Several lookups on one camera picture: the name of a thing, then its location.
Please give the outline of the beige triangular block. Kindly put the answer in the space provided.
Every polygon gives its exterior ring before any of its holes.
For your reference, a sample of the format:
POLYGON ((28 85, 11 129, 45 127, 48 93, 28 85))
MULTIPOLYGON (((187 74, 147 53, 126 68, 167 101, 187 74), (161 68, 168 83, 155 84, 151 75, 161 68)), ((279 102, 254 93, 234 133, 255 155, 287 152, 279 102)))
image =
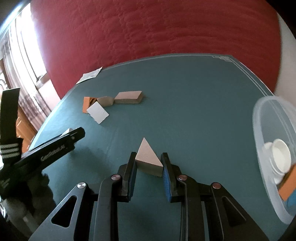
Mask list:
POLYGON ((140 171, 162 177, 163 165, 145 138, 142 139, 135 160, 140 171))

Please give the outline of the white power adapter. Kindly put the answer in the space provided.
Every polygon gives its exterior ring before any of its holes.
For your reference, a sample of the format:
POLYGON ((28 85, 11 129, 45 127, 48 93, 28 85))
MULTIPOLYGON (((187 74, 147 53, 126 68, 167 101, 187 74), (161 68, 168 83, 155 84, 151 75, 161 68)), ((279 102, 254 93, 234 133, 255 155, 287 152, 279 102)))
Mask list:
POLYGON ((65 130, 65 132, 62 133, 61 136, 64 136, 64 135, 68 134, 71 131, 73 131, 73 129, 72 128, 68 128, 67 130, 65 130))

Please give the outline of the small beige block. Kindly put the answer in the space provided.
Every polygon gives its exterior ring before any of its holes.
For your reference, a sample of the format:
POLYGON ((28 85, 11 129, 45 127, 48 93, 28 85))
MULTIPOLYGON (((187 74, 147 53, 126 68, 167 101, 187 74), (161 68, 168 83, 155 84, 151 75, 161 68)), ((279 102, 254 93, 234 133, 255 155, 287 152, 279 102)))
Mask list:
POLYGON ((112 106, 114 103, 114 98, 110 96, 103 96, 96 99, 97 102, 104 108, 108 106, 112 106))

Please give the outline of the window with curtain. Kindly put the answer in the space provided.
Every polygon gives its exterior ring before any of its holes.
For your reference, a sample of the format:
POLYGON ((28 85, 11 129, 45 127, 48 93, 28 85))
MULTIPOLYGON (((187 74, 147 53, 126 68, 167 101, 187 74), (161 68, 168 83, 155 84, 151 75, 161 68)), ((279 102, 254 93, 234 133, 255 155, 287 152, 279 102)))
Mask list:
POLYGON ((41 56, 30 4, 13 10, 1 30, 1 90, 20 88, 16 135, 26 152, 60 97, 41 56))

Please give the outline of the orange flat block in bowl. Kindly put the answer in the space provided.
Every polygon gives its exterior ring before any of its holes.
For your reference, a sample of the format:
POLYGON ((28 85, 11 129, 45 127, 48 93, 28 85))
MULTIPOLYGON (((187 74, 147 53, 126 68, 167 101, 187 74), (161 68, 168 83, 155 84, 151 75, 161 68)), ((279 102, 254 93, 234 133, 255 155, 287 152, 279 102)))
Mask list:
POLYGON ((283 180, 280 183, 278 193, 283 201, 287 201, 290 195, 295 190, 295 164, 292 165, 291 169, 285 174, 283 180))

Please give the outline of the blue block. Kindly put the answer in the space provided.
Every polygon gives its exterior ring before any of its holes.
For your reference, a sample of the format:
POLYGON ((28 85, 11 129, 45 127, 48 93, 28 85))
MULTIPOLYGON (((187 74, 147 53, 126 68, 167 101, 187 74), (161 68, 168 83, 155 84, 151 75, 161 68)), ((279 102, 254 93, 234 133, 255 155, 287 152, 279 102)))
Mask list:
POLYGON ((288 197, 287 201, 285 202, 285 207, 286 207, 286 211, 291 216, 295 216, 295 212, 296 212, 295 196, 288 197))

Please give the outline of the green table mat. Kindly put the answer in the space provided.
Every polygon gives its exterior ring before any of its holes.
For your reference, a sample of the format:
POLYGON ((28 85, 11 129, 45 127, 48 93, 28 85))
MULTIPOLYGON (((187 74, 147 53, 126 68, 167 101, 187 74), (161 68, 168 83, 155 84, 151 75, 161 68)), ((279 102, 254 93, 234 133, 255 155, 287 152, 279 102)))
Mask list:
POLYGON ((45 169, 56 202, 79 182, 100 183, 127 163, 145 138, 160 156, 197 182, 221 183, 270 240, 286 230, 269 201, 252 128, 253 107, 271 95, 244 64, 217 55, 165 55, 102 69, 75 85, 38 131, 33 145, 82 127, 75 149, 45 169), (84 97, 142 91, 138 104, 104 107, 99 125, 83 113, 84 97))

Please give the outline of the white paper packet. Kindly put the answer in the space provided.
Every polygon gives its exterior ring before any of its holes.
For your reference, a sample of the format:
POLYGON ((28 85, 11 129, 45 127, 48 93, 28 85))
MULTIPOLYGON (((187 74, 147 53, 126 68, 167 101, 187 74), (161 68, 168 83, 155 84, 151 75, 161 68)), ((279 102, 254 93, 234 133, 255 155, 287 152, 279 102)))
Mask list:
POLYGON ((79 81, 76 83, 76 85, 78 85, 86 80, 95 78, 100 73, 101 70, 102 70, 102 67, 100 67, 92 72, 84 73, 82 75, 82 77, 79 79, 79 81))

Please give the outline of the clear plastic bowl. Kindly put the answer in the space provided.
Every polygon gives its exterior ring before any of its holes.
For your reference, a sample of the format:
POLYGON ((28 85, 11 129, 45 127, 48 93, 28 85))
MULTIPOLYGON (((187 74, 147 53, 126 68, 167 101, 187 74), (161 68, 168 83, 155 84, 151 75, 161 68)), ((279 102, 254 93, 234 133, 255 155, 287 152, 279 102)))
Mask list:
POLYGON ((286 197, 279 190, 295 165, 295 107, 277 96, 262 97, 254 106, 252 123, 265 190, 277 216, 288 225, 295 216, 295 190, 286 197))

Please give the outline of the red quilted sofa cover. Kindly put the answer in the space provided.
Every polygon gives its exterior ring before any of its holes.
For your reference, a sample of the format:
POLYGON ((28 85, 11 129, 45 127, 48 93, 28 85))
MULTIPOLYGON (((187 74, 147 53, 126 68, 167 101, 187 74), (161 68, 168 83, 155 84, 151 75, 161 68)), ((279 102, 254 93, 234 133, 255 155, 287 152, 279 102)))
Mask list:
POLYGON ((172 53, 232 55, 274 91, 280 26, 266 1, 32 1, 44 65, 63 97, 84 73, 172 53))

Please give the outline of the white square block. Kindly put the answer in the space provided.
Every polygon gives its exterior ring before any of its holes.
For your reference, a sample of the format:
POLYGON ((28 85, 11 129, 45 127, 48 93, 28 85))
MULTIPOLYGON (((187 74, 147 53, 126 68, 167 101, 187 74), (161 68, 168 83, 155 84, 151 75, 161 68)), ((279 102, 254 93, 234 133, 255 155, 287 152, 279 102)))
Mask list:
POLYGON ((88 109, 87 113, 95 120, 99 125, 109 116, 109 113, 98 103, 95 102, 88 109))

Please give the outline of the beige long block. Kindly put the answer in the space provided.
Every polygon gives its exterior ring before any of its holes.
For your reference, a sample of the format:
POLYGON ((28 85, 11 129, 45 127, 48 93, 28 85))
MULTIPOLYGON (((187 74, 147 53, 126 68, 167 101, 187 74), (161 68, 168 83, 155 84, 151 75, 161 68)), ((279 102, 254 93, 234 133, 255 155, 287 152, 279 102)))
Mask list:
POLYGON ((144 97, 142 91, 124 91, 119 92, 114 98, 116 104, 138 104, 144 97))

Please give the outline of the orange block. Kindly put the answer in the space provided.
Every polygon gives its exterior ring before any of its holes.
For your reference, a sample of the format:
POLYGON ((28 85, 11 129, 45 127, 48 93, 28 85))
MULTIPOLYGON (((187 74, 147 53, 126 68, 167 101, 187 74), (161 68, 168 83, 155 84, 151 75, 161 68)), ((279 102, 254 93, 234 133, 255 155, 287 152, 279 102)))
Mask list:
POLYGON ((291 169, 285 174, 283 180, 280 183, 278 193, 283 201, 287 201, 290 195, 295 190, 295 164, 292 165, 291 169))
POLYGON ((84 97, 82 112, 87 113, 87 109, 90 106, 92 106, 95 102, 97 102, 97 98, 95 97, 84 97))

